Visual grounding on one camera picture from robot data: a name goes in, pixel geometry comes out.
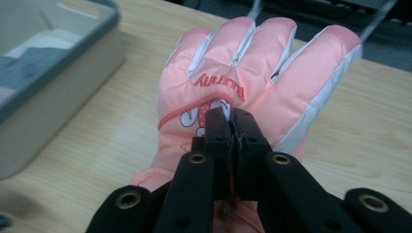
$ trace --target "white container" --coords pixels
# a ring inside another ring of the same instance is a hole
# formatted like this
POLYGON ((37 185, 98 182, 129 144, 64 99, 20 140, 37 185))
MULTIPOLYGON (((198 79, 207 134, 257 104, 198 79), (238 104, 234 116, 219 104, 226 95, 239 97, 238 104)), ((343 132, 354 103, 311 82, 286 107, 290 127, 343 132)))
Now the white container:
POLYGON ((0 1, 0 180, 22 170, 124 60, 115 4, 0 1))

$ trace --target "black mechanical arm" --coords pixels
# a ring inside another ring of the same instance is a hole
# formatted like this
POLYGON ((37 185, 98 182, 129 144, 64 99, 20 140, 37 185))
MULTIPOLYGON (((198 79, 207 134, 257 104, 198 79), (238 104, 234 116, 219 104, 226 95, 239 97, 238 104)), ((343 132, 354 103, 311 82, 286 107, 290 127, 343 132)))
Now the black mechanical arm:
POLYGON ((293 156, 272 151, 250 113, 206 115, 205 137, 192 139, 173 180, 150 193, 128 185, 94 215, 93 232, 212 232, 214 201, 257 201, 265 232, 412 232, 412 216, 367 188, 344 200, 327 193, 293 156))

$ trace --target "table surface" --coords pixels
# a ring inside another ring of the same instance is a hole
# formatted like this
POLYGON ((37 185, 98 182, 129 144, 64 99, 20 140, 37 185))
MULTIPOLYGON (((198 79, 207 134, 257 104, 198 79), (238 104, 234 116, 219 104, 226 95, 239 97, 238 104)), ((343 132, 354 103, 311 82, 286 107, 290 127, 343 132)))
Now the table surface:
MULTIPOLYGON (((14 222, 6 232, 84 232, 156 154, 155 91, 179 36, 226 21, 159 0, 118 3, 125 63, 27 168, 0 182, 0 214, 14 222)), ((303 159, 328 192, 369 187, 412 212, 411 82, 408 72, 352 63, 311 126, 303 159)))

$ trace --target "metal screw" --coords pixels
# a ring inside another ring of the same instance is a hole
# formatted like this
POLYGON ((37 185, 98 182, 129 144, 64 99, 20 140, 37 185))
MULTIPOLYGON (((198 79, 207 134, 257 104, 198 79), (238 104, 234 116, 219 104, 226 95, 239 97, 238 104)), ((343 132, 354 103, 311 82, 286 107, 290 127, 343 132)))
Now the metal screw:
POLYGON ((142 196, 138 191, 126 191, 116 199, 116 206, 120 209, 130 209, 142 200, 142 196))
POLYGON ((361 204, 363 204, 367 209, 378 212, 378 213, 384 213, 389 210, 388 204, 386 204, 384 201, 381 199, 369 195, 369 194, 362 194, 358 197, 358 200, 360 201, 361 204))

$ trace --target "glove cuff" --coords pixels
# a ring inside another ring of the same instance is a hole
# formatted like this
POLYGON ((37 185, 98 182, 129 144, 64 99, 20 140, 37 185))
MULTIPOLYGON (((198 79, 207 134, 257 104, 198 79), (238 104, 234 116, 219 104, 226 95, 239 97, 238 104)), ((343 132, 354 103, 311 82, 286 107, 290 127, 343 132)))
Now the glove cuff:
POLYGON ((162 185, 170 182, 175 172, 164 168, 148 168, 141 171, 130 182, 132 185, 142 186, 153 192, 162 185))

